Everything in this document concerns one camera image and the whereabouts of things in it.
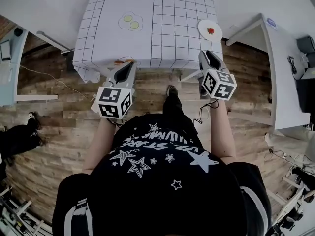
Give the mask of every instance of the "white star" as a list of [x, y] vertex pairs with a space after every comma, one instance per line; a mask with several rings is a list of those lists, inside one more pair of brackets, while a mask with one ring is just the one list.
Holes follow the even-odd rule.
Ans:
[[179, 189], [179, 188], [182, 188], [181, 182], [182, 182], [182, 181], [176, 181], [176, 180], [174, 180], [174, 182], [171, 184], [171, 186], [173, 186], [173, 187], [175, 188], [175, 190], [177, 190], [177, 189]]
[[142, 157], [139, 161], [128, 159], [130, 163], [132, 164], [132, 167], [128, 170], [129, 172], [136, 172], [138, 177], [142, 178], [142, 174], [144, 170], [149, 170], [150, 167], [144, 163], [144, 157]]
[[151, 164], [154, 164], [154, 165], [155, 165], [155, 163], [157, 162], [154, 158], [153, 158], [153, 159], [150, 159], [150, 161], [151, 161]]
[[149, 130], [149, 132], [151, 132], [151, 131], [157, 131], [157, 130], [159, 130], [160, 128], [158, 128], [158, 123], [156, 123], [156, 124], [154, 124], [154, 125], [151, 125], [151, 124], [149, 124], [150, 125], [150, 127], [151, 127], [151, 129]]
[[119, 158], [119, 162], [120, 162], [120, 166], [123, 165], [124, 161], [128, 158], [128, 157], [135, 157], [135, 155], [130, 154], [132, 152], [132, 150], [123, 152], [122, 150], [119, 150], [119, 154], [115, 155], [114, 157], [112, 157], [110, 160], [113, 159], [117, 159]]
[[205, 171], [205, 173], [209, 172], [209, 165], [218, 164], [217, 161], [210, 160], [208, 157], [208, 152], [205, 151], [201, 155], [197, 155], [195, 153], [192, 153], [190, 151], [187, 151], [189, 155], [195, 159], [193, 162], [191, 162], [191, 165], [200, 165], [200, 167]]
[[173, 156], [174, 156], [173, 154], [171, 154], [171, 155], [166, 154], [166, 160], [168, 160], [168, 162], [170, 163], [171, 161], [175, 160], [175, 158]]

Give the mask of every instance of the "desk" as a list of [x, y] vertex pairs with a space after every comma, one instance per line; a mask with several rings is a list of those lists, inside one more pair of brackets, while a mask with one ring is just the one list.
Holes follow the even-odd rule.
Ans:
[[[241, 118], [249, 121], [259, 122], [272, 126], [274, 129], [282, 129], [308, 124], [310, 114], [300, 110], [295, 79], [300, 79], [304, 73], [303, 64], [300, 61], [300, 51], [296, 40], [286, 32], [281, 26], [276, 28], [270, 26], [265, 17], [260, 14], [251, 24], [232, 36], [226, 45], [230, 46], [236, 41], [249, 39], [247, 34], [262, 31], [262, 41], [253, 43], [266, 48], [269, 55], [271, 87], [272, 87], [272, 110], [269, 118], [257, 117], [241, 113], [230, 112], [229, 116]], [[288, 56], [295, 59], [297, 74], [293, 77], [291, 65], [287, 61]]]
[[139, 68], [199, 69], [200, 50], [223, 59], [221, 42], [210, 42], [198, 22], [217, 22], [213, 0], [89, 0], [73, 65], [85, 82], [90, 69], [107, 76], [116, 60]]
[[6, 84], [0, 84], [0, 106], [13, 105], [17, 101], [30, 101], [30, 100], [55, 100], [58, 98], [57, 95], [18, 95], [17, 86], [19, 78], [19, 69], [21, 63], [22, 52], [28, 31], [23, 29], [23, 33], [17, 37], [14, 35], [14, 30], [11, 30], [0, 43], [10, 40], [11, 50], [11, 64], [12, 69], [11, 80]]

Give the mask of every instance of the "white plate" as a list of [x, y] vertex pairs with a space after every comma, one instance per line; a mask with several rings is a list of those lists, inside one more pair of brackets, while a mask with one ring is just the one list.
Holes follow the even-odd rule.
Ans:
[[[209, 34], [208, 28], [213, 28], [215, 32], [212, 35]], [[211, 20], [201, 20], [198, 24], [198, 29], [199, 29], [200, 34], [205, 39], [212, 42], [219, 42], [221, 41], [223, 37], [223, 33], [220, 26]]]

